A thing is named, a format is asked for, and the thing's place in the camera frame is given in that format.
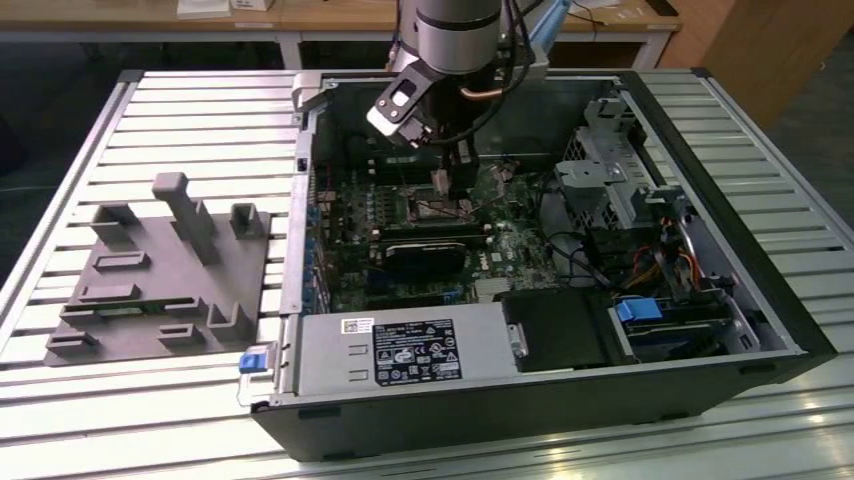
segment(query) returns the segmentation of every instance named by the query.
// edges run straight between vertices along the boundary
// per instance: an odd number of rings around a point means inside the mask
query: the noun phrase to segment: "table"
[[[795,380],[695,418],[300,464],[237,404],[239,353],[44,367],[48,333],[96,241],[96,205],[126,201],[140,217],[168,215],[144,182],[164,171],[185,172],[189,195],[209,212],[253,202],[273,214],[257,338],[277,338],[293,73],[146,72],[116,86],[0,290],[4,478],[740,480],[850,473],[854,234],[716,82],[683,70],[642,78],[840,352]],[[662,155],[650,148],[672,182]],[[630,408],[631,392],[626,402]]]
[[[235,10],[201,20],[177,20],[175,9],[176,0],[0,0],[0,41],[272,41],[287,68],[300,69],[301,42],[387,42],[395,23],[393,0],[277,0],[267,12]],[[567,17],[557,41],[636,43],[634,66],[654,68],[679,18],[658,16],[644,0],[623,0],[592,15],[604,23],[596,32],[587,20]]]
[[[179,20],[177,0],[0,0],[5,42],[279,42],[284,6]]]

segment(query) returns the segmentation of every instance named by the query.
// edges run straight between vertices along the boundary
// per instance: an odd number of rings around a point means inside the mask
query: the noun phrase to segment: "wooden cabinet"
[[[683,21],[659,67],[706,67],[762,127],[854,22],[852,0],[670,0]]]

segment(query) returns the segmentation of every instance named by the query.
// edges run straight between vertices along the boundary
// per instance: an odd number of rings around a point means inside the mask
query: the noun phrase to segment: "white table leg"
[[[651,32],[647,34],[647,41],[640,46],[638,56],[635,57],[635,63],[631,68],[638,70],[651,70],[658,65],[658,60],[664,53],[664,47],[670,40],[672,32]]]
[[[299,43],[301,36],[299,33],[281,33],[276,35],[279,49],[281,50],[281,62],[285,70],[301,70],[303,58],[299,54]]]

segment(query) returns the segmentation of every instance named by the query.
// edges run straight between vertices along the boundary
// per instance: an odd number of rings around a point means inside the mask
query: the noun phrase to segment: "white sticker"
[[[371,333],[373,328],[372,318],[344,318],[341,320],[341,334]]]
[[[235,28],[272,28],[272,23],[260,23],[260,22],[248,22],[248,23],[235,23]]]

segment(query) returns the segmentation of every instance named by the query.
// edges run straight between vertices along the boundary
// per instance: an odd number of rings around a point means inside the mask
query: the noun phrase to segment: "motherboard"
[[[541,174],[481,162],[464,198],[440,194],[413,161],[351,170],[317,193],[332,312],[491,302],[559,283],[533,218]]]

